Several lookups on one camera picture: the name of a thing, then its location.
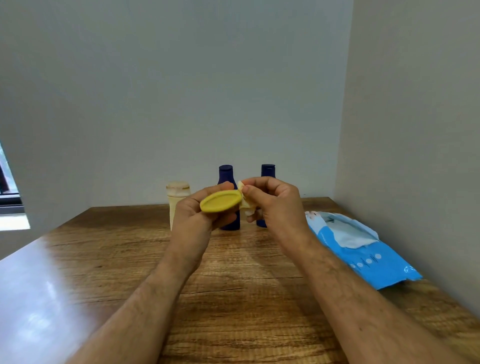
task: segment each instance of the plastic bottle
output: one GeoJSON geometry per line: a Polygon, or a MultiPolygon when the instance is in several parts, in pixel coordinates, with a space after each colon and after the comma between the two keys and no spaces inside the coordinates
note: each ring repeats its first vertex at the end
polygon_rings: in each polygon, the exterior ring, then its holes
{"type": "Polygon", "coordinates": [[[175,216],[175,206],[185,197],[189,196],[190,185],[185,181],[172,181],[167,185],[167,197],[170,204],[170,230],[173,226],[173,218],[175,216]]]}
{"type": "MultiPolygon", "coordinates": [[[[275,164],[262,164],[262,177],[270,176],[275,177],[275,164]]],[[[257,226],[261,228],[266,228],[265,220],[257,220],[257,226]]]]}
{"type": "MultiPolygon", "coordinates": [[[[229,164],[224,164],[223,166],[218,167],[218,184],[221,184],[225,181],[232,182],[237,189],[237,184],[233,178],[233,167],[229,164]]],[[[237,218],[234,222],[225,225],[221,228],[222,230],[240,230],[240,211],[237,211],[237,218]]]]}

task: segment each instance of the window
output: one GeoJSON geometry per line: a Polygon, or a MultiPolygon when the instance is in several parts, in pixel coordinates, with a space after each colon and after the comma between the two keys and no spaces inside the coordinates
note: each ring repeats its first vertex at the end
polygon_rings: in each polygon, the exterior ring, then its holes
{"type": "Polygon", "coordinates": [[[17,185],[0,145],[0,215],[23,213],[24,206],[17,185]]]}

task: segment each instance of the table surface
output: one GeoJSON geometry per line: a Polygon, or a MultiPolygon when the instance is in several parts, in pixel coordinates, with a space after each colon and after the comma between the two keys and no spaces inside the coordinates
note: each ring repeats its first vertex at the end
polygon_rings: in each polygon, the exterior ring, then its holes
{"type": "MultiPolygon", "coordinates": [[[[340,212],[329,198],[306,210],[340,212]]],[[[168,206],[91,208],[0,261],[0,363],[63,363],[161,258],[168,206]]],[[[383,295],[480,359],[480,323],[427,280],[383,295]]],[[[347,363],[320,307],[267,229],[215,231],[185,285],[160,363],[347,363]]]]}

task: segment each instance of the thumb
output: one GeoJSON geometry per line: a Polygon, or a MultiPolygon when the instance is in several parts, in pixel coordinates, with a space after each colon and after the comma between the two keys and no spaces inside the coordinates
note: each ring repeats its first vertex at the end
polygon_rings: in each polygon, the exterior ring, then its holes
{"type": "Polygon", "coordinates": [[[255,202],[262,209],[265,209],[272,202],[272,199],[275,198],[274,196],[266,194],[261,189],[251,185],[245,185],[241,192],[247,199],[255,202]]]}

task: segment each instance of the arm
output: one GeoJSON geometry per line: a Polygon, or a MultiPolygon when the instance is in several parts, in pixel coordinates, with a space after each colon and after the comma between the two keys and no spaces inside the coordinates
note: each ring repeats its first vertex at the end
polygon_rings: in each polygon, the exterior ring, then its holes
{"type": "Polygon", "coordinates": [[[175,302],[200,265],[213,229],[229,224],[234,211],[205,214],[200,201],[233,184],[207,187],[180,201],[165,254],[146,280],[95,332],[68,364],[153,364],[158,360],[175,302]]]}
{"type": "MultiPolygon", "coordinates": [[[[351,364],[466,364],[324,247],[308,227],[295,186],[272,177],[244,180],[282,252],[303,273],[351,364]]],[[[248,220],[260,218],[259,212],[248,220]]]]}

